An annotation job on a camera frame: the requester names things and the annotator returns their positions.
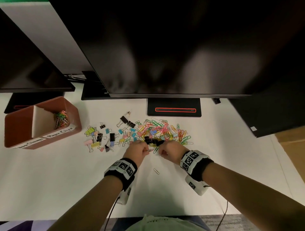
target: desk surface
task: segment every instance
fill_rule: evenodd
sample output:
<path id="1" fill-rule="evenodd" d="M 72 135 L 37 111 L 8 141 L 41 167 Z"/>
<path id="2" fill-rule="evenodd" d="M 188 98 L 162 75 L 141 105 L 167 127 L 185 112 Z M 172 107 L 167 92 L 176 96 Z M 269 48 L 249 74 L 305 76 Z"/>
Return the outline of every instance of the desk surface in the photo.
<path id="1" fill-rule="evenodd" d="M 85 128 L 104 122 L 106 128 L 116 131 L 119 118 L 127 111 L 131 111 L 134 122 L 150 118 L 146 99 L 81 101 L 82 84 L 75 86 L 75 92 L 67 92 L 65 98 L 78 108 L 82 132 L 36 150 L 7 149 L 2 136 L 0 220 L 58 219 L 103 178 L 104 171 L 128 147 L 116 145 L 114 152 L 95 149 L 89 153 L 83 145 L 87 140 Z M 0 111 L 4 111 L 10 95 L 0 94 Z M 216 163 L 292 197 L 276 154 L 276 141 L 270 136 L 255 138 L 226 99 L 218 105 L 201 99 L 201 110 L 201 118 L 166 117 L 191 135 L 189 141 L 194 145 L 188 145 L 189 149 L 200 150 Z M 290 170 L 295 171 L 291 166 L 286 168 Z M 222 214 L 226 200 L 211 188 L 198 196 L 185 183 L 185 176 L 179 166 L 151 153 L 139 168 L 127 205 L 117 204 L 111 217 Z M 229 204 L 228 213 L 239 212 Z"/>

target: monitor stand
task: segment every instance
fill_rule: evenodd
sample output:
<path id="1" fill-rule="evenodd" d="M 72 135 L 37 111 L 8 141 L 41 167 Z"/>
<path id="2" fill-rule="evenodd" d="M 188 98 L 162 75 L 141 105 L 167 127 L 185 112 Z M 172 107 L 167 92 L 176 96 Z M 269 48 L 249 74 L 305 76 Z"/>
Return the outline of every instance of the monitor stand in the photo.
<path id="1" fill-rule="evenodd" d="M 9 99 L 9 103 L 4 111 L 5 114 L 18 111 L 22 108 L 54 99 L 59 96 L 64 96 L 62 91 L 48 91 L 48 92 L 26 92 L 26 93 L 13 93 Z"/>
<path id="2" fill-rule="evenodd" d="M 148 98 L 148 116 L 201 117 L 199 98 Z"/>

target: right hand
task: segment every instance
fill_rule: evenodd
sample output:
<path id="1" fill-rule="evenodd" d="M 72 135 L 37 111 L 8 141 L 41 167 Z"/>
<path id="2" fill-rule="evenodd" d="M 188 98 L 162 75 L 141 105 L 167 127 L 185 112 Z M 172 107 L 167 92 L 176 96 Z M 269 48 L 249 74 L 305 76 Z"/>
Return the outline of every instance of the right hand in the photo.
<path id="1" fill-rule="evenodd" d="M 180 165 L 182 156 L 187 151 L 189 151 L 189 149 L 174 140 L 165 141 L 159 146 L 159 154 L 164 159 L 167 159 L 177 165 Z"/>

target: cable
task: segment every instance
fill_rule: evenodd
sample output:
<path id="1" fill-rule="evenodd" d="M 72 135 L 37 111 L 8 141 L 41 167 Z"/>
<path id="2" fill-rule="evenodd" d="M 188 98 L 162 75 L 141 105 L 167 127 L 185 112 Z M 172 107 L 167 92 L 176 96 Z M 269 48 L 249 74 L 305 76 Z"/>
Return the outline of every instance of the cable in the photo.
<path id="1" fill-rule="evenodd" d="M 222 220 L 224 219 L 224 217 L 225 217 L 225 215 L 226 215 L 226 213 L 227 213 L 227 211 L 228 211 L 228 204 L 229 204 L 229 202 L 227 201 L 227 209 L 226 209 L 226 211 L 225 211 L 225 213 L 224 213 L 224 216 L 222 217 L 222 219 L 221 219 L 221 221 L 220 221 L 219 225 L 217 226 L 216 231 L 218 230 L 218 228 L 219 228 L 219 226 L 220 226 L 220 224 L 221 224 Z"/>
<path id="2" fill-rule="evenodd" d="M 114 205 L 113 205 L 112 210 L 111 210 L 111 212 L 110 212 L 110 214 L 109 214 L 108 220 L 107 220 L 107 222 L 106 222 L 106 224 L 105 224 L 104 231 L 106 231 L 106 227 L 107 227 L 107 224 L 108 224 L 109 218 L 110 218 L 111 213 L 112 213 L 112 211 L 113 211 L 113 209 L 114 209 L 114 206 L 115 206 L 115 204 L 117 203 L 117 200 L 118 200 L 119 198 L 120 198 L 120 197 L 118 197 L 118 198 L 116 199 L 116 201 L 114 202 Z"/>

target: computer monitor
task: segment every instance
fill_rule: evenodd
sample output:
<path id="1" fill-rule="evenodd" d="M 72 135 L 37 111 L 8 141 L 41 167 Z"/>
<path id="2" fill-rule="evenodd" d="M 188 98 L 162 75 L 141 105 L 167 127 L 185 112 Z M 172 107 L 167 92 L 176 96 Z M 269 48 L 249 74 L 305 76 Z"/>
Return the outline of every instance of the computer monitor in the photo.
<path id="1" fill-rule="evenodd" d="M 297 0 L 50 2 L 110 97 L 251 95 L 303 27 Z"/>
<path id="2" fill-rule="evenodd" d="M 0 93 L 15 93 L 6 113 L 75 90 L 1 9 L 0 33 Z"/>

